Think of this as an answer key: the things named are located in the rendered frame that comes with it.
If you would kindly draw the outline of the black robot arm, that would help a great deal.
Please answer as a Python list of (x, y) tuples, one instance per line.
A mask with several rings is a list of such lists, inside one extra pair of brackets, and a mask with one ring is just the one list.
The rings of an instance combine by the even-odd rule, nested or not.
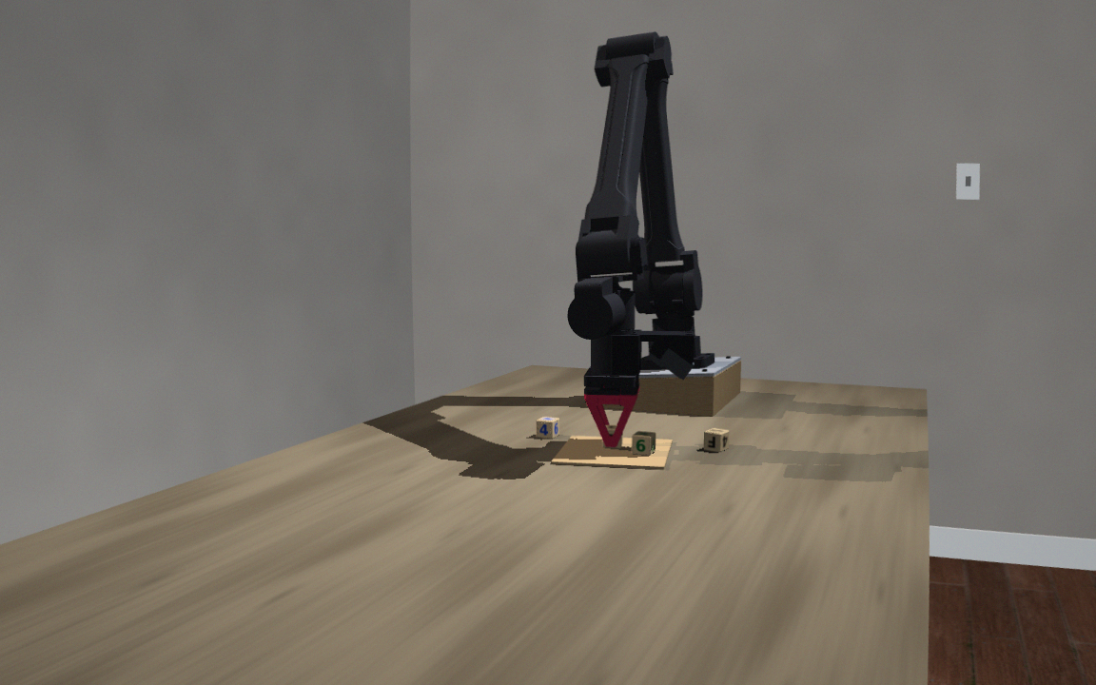
[[(657, 33), (615, 36), (597, 45), (597, 82), (612, 87), (595, 192), (576, 242), (575, 298), (567, 323), (586, 340), (635, 329), (635, 292), (636, 312), (657, 315), (653, 331), (612, 335), (612, 376), (667, 368), (686, 379), (689, 370), (713, 364), (713, 354), (701, 354), (692, 317), (703, 306), (697, 251), (684, 250), (675, 219), (666, 111), (671, 60), (667, 36)], [(636, 217), (638, 175), (644, 238)], [(672, 261), (683, 265), (657, 267)], [(618, 273), (632, 276), (605, 276)], [(620, 287), (625, 281), (633, 281), (633, 292)], [(649, 356), (642, 357), (642, 342)]]

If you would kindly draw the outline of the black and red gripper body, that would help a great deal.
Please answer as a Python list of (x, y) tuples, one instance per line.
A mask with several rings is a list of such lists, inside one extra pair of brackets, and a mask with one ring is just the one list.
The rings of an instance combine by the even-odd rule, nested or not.
[(612, 376), (612, 335), (628, 334), (633, 334), (633, 329), (591, 340), (591, 367), (584, 373), (584, 395), (636, 395), (639, 376)]

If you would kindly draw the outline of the beige flat mat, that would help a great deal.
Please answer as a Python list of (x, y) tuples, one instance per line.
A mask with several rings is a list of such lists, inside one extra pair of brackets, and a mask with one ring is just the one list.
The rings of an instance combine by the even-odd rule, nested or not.
[(602, 437), (571, 435), (551, 464), (664, 471), (671, 445), (673, 439), (657, 439), (657, 450), (651, 456), (643, 456), (632, 454), (631, 438), (623, 438), (621, 448), (603, 448)]

